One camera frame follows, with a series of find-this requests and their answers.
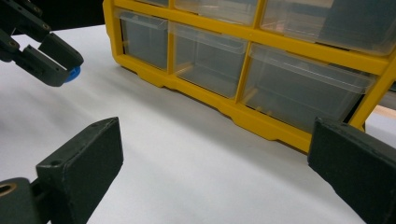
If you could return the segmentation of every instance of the white table surface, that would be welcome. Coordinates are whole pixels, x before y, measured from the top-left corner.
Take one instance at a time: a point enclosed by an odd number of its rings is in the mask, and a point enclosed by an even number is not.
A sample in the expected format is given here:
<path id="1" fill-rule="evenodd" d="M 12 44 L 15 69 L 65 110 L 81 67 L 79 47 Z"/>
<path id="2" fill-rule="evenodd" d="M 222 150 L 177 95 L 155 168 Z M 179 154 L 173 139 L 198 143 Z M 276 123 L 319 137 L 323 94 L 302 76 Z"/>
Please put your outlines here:
<path id="1" fill-rule="evenodd" d="M 363 223 L 304 154 L 121 68 L 105 26 L 55 33 L 85 59 L 79 78 L 61 88 L 0 62 L 0 180 L 33 181 L 52 151 L 119 117 L 125 161 L 89 223 Z M 381 129 L 377 119 L 368 130 Z"/>

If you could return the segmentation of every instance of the black plastic part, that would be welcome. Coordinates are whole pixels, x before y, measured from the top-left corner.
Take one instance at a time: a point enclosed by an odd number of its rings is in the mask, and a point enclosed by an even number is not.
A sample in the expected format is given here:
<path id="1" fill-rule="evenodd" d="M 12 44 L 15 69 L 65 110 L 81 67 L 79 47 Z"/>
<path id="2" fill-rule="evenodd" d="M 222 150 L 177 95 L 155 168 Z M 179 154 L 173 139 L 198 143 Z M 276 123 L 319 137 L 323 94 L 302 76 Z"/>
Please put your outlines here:
<path id="1" fill-rule="evenodd" d="M 43 10 L 41 10 L 41 8 L 33 4 L 30 0 L 14 0 L 14 1 L 39 18 L 41 18 L 41 16 L 43 15 Z"/>
<path id="2" fill-rule="evenodd" d="M 20 45 L 6 32 L 0 29 L 0 60 L 9 63 L 18 53 Z"/>
<path id="3" fill-rule="evenodd" d="M 50 33 L 50 26 L 15 1 L 0 0 L 0 28 L 9 35 L 15 29 L 41 42 Z"/>
<path id="4" fill-rule="evenodd" d="M 69 72 L 31 46 L 14 58 L 15 64 L 52 87 L 60 87 Z"/>
<path id="5" fill-rule="evenodd" d="M 123 162 L 117 118 L 96 122 L 37 167 L 40 186 L 50 192 L 52 224 L 86 223 Z"/>
<path id="6" fill-rule="evenodd" d="M 81 66 L 84 62 L 81 54 L 70 47 L 56 34 L 47 35 L 41 43 L 39 50 L 50 56 L 53 60 L 70 71 Z"/>
<path id="7" fill-rule="evenodd" d="M 35 196 L 35 206 L 38 210 L 38 214 L 40 216 L 40 220 L 42 223 L 48 223 L 50 221 L 50 193 L 44 191 L 38 179 L 33 181 L 30 185 L 30 188 Z"/>
<path id="8" fill-rule="evenodd" d="M 29 180 L 13 178 L 0 182 L 0 223 L 41 224 Z"/>
<path id="9" fill-rule="evenodd" d="M 396 149 L 345 123 L 317 119 L 309 166 L 367 223 L 396 223 Z"/>

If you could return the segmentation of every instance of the dark background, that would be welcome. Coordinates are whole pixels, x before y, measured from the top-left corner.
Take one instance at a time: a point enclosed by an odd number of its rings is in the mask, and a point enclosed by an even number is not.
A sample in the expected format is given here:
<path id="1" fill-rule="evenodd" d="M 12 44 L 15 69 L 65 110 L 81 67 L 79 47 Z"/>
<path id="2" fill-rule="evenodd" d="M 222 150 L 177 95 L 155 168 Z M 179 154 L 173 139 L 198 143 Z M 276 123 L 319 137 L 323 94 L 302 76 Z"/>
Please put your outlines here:
<path id="1" fill-rule="evenodd" d="M 105 24 L 103 0 L 31 0 L 43 10 L 41 19 L 52 30 Z"/>

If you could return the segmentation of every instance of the yellow plastic frame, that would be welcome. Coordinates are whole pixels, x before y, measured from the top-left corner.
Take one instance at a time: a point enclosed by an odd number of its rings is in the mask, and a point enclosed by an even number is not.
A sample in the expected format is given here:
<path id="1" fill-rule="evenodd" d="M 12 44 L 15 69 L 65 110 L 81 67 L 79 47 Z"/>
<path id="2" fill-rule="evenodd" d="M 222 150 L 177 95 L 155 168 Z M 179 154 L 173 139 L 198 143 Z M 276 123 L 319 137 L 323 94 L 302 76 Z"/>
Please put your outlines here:
<path id="1" fill-rule="evenodd" d="M 174 41 L 172 34 L 168 36 L 167 71 L 163 71 L 129 55 L 125 55 L 122 45 L 120 19 L 115 14 L 116 10 L 132 10 L 134 12 L 168 19 L 169 21 L 185 23 L 197 28 L 244 38 L 248 41 L 248 49 L 250 49 L 251 43 L 255 42 L 284 49 L 291 53 L 319 61 L 336 63 L 375 74 L 377 78 L 374 86 L 364 96 L 359 107 L 349 121 L 350 125 L 361 129 L 368 116 L 396 79 L 396 50 L 387 57 L 371 56 L 359 52 L 345 51 L 308 43 L 283 35 L 266 32 L 260 29 L 260 21 L 262 19 L 262 11 L 265 4 L 266 0 L 258 1 L 254 22 L 251 26 L 212 20 L 193 13 L 177 10 L 174 8 L 174 0 L 169 0 L 169 7 L 157 7 L 134 0 L 105 0 L 103 8 L 106 31 L 110 38 L 113 57 L 117 63 L 135 71 L 142 79 L 157 87 L 167 87 L 172 90 L 181 91 L 199 101 L 215 107 L 242 128 L 268 140 L 279 140 L 305 153 L 309 151 L 312 137 L 310 133 L 306 133 L 289 124 L 273 119 L 241 103 L 250 60 L 247 54 L 235 97 L 233 99 L 224 98 L 172 74 L 174 65 Z"/>

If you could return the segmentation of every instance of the screw hole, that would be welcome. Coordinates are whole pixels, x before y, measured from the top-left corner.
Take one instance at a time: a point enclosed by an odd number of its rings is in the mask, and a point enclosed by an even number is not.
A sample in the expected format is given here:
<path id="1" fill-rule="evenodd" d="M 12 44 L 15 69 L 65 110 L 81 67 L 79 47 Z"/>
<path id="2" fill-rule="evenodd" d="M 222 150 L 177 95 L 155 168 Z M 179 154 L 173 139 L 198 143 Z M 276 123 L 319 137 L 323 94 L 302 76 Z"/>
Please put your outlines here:
<path id="1" fill-rule="evenodd" d="M 17 187 L 16 184 L 10 183 L 5 185 L 0 185 L 0 197 L 5 196 L 12 192 Z"/>
<path id="2" fill-rule="evenodd" d="M 17 43 L 15 43 L 14 41 L 9 41 L 8 42 L 8 44 L 11 46 L 11 47 L 17 47 Z"/>

